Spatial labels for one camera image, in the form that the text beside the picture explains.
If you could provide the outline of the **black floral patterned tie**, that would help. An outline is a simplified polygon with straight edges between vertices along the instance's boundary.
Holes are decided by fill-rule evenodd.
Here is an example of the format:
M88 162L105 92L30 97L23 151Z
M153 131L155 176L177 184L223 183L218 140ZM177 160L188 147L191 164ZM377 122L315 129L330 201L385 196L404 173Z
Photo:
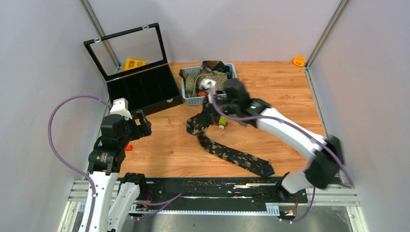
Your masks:
M196 136L199 144L207 153L260 177L272 176L275 171L269 161L220 144L206 135L207 129L211 125L215 125L218 119L220 119L220 115L216 113L214 108L205 104L200 113L187 120L186 131Z

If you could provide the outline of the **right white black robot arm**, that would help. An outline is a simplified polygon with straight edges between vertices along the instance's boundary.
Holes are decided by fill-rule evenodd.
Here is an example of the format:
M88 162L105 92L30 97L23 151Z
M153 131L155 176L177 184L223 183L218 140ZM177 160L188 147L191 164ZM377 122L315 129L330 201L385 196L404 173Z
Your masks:
M276 184L279 200L288 202L295 193L310 187L326 189L343 168L341 141L337 137L323 137L299 126L264 100L252 98L239 79L224 82L226 98L221 100L217 99L216 81L205 79L200 82L200 89L207 93L213 112L278 137L308 161L307 167L285 174Z

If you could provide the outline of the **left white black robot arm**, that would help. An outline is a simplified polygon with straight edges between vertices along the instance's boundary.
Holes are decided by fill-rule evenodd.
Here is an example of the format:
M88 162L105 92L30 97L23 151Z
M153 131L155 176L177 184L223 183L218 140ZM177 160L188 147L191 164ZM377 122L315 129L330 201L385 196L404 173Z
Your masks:
M134 140L150 136L151 123L142 110L130 115L114 112L102 120L101 135L88 157L91 183L81 232L119 232L129 215L134 200L144 199L148 186L144 174L126 173L115 199L114 186L125 159L125 149Z

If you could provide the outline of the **red small plastic piece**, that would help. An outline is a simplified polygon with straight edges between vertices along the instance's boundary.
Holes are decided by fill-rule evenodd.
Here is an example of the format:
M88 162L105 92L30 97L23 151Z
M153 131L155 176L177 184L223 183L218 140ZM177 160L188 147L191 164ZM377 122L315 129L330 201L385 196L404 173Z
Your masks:
M125 151L132 151L133 150L133 146L131 144L127 145L125 148Z

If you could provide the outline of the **red green lego car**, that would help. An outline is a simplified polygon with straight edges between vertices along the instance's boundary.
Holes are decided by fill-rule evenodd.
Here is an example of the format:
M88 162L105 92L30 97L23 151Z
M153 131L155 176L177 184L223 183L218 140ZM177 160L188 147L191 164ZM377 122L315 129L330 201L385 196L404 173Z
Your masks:
M229 122L227 118L220 116L219 121L218 121L218 128L220 130L224 130L228 125L229 125Z

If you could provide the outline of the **olive patterned tie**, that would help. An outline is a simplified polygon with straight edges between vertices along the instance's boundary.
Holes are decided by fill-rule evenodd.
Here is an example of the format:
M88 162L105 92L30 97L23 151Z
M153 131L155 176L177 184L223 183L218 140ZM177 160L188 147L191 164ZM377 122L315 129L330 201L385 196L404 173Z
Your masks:
M207 84L210 81L215 83L215 89L217 94L224 93L224 83L228 80L228 74L226 73L205 73L205 74L187 74L185 77L185 94L187 97L198 97L200 91L204 92L205 89L202 84Z

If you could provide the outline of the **dark blue tie in basket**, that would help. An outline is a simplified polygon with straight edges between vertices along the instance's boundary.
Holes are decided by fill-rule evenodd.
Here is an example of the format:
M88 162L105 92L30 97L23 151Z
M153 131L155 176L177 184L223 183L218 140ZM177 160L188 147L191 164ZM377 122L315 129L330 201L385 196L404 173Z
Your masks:
M233 77L231 67L220 60L205 60L202 62L199 71L200 74L216 74L216 72L227 74L228 79Z

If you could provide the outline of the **yellow triangular plastic toy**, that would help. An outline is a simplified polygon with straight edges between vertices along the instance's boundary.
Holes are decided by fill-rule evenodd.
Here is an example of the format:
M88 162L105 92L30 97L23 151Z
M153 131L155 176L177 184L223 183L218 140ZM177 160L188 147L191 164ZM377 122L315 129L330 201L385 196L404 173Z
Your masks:
M127 58L124 66L123 66L123 71L136 69L136 68L139 68L139 67L142 67L142 66L145 66L145 65L146 65L146 61Z

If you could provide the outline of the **black glass-lid display box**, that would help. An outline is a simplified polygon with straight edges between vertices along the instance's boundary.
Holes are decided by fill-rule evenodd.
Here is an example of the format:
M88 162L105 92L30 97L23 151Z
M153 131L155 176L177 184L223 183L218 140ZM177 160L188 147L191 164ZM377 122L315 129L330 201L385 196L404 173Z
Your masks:
M150 115L183 103L166 57L159 23L83 44L107 84L110 100L125 98L132 114L143 110ZM127 58L146 61L146 65L123 71Z

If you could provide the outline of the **orange plastic block toy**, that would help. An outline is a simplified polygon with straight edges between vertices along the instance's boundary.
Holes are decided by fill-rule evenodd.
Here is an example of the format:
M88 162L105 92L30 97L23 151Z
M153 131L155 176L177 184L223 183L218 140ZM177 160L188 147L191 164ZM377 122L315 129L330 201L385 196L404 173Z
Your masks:
M295 56L293 59L293 64L298 67L303 67L306 63L306 59L301 56Z

